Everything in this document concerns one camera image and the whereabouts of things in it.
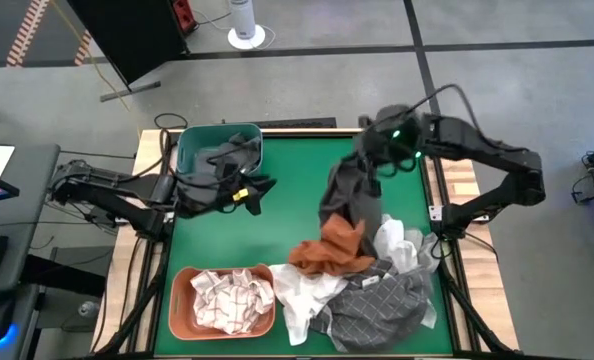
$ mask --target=gray cloth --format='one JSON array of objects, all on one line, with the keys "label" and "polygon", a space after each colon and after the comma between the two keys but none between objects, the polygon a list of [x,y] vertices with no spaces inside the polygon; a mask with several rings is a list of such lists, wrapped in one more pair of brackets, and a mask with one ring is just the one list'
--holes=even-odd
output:
[{"label": "gray cloth", "polygon": [[372,244],[381,226],[381,200],[379,194],[371,192],[368,175],[360,167],[359,158],[351,155],[330,170],[328,187],[319,203],[319,223],[323,226],[333,213],[341,215],[353,227],[364,220],[361,250],[364,255],[376,257]]},{"label": "gray cloth", "polygon": [[[362,282],[374,276],[379,282],[364,288]],[[430,274],[422,267],[398,274],[390,261],[378,259],[347,280],[348,286],[310,322],[311,329],[330,336],[338,351],[387,350],[421,324],[432,293]]]}]

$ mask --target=white cylinder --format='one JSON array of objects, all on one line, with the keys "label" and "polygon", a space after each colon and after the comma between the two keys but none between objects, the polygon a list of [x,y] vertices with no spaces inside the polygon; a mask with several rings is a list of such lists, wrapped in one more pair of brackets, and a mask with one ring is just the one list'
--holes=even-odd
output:
[{"label": "white cylinder", "polygon": [[242,40],[255,36],[255,13],[252,0],[230,0],[230,18],[235,34]]}]

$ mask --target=green tabletop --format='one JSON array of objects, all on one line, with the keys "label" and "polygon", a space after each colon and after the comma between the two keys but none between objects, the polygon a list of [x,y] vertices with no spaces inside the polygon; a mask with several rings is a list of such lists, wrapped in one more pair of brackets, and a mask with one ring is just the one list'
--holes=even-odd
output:
[{"label": "green tabletop", "polygon": [[[319,239],[317,210],[328,171],[351,149],[350,138],[265,138],[262,173],[276,178],[277,185],[262,200],[261,215],[252,216],[242,207],[232,214],[212,213],[177,221],[157,328],[156,355],[339,355],[327,336],[314,331],[309,332],[306,343],[290,346],[281,306],[266,335],[212,341],[175,338],[168,328],[168,310],[173,279],[184,267],[282,264],[301,241]],[[402,220],[404,226],[430,231],[419,170],[384,179],[382,189],[385,212]],[[437,276],[433,281],[435,294],[431,301],[438,313],[435,328],[420,326],[388,354],[452,353],[442,290]]]}]

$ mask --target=concrete floor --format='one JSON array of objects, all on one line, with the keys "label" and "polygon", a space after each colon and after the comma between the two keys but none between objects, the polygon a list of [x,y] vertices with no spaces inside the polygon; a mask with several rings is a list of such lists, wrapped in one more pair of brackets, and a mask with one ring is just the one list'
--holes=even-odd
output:
[{"label": "concrete floor", "polygon": [[[425,44],[594,39],[594,0],[565,6],[557,0],[413,3]],[[271,48],[412,44],[398,0],[255,4],[257,21],[277,33]],[[211,17],[225,10],[207,0],[193,6]],[[225,35],[210,25],[188,41],[196,52],[230,51]],[[576,206],[570,197],[582,174],[579,158],[594,150],[594,47],[437,52],[427,58],[435,86],[464,87],[488,136],[542,156],[547,200],[509,208],[491,224],[521,348],[594,359],[594,202]],[[108,65],[101,69],[119,85]],[[424,95],[414,53],[174,62],[138,83],[155,79],[163,87],[127,98],[127,112],[117,101],[98,102],[109,90],[92,66],[0,69],[0,142],[57,142],[69,150],[132,155],[137,128],[152,128],[161,112],[177,112],[194,124],[334,116],[340,127],[350,127],[360,114]],[[465,115],[452,94],[441,96],[439,105],[445,114]],[[90,162],[123,171],[132,166],[116,159]],[[484,166],[476,166],[476,174],[482,190],[502,176]],[[50,209],[44,216],[66,219]],[[41,226],[37,244],[50,235],[62,247],[113,242],[94,227]],[[71,335],[59,336],[71,341]],[[72,341],[84,353],[90,340]],[[37,358],[64,356],[55,345],[60,343],[50,337]]]}]

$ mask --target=plaid cloth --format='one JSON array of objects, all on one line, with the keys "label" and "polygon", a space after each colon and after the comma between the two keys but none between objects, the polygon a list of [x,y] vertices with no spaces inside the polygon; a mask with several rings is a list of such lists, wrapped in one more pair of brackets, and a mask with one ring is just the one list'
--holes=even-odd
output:
[{"label": "plaid cloth", "polygon": [[268,312],[275,301],[270,283],[252,276],[248,269],[221,277],[204,270],[190,283],[197,290],[193,305],[197,324],[227,334],[250,332],[259,315]]},{"label": "plaid cloth", "polygon": [[346,279],[346,288],[310,322],[310,328],[327,334],[338,351],[387,350],[424,318],[432,293],[428,270],[418,267],[398,274],[390,261],[377,259]]}]

